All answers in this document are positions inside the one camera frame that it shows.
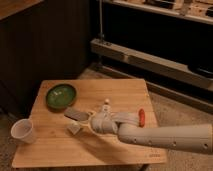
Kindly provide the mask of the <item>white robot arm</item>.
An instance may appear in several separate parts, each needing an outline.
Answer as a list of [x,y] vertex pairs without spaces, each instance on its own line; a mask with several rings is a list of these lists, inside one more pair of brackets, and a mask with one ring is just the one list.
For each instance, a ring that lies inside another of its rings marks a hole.
[[86,123],[94,133],[112,134],[126,144],[213,155],[213,125],[146,127],[143,108],[136,113],[112,113],[105,101],[96,113],[89,112]]

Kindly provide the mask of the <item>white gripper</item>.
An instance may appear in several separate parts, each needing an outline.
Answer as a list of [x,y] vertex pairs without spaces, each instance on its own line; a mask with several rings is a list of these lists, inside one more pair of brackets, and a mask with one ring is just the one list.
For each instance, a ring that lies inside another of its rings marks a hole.
[[117,124],[111,117],[110,100],[106,99],[98,113],[95,111],[86,112],[90,119],[90,124],[79,123],[82,129],[91,129],[99,134],[116,134],[118,131]]

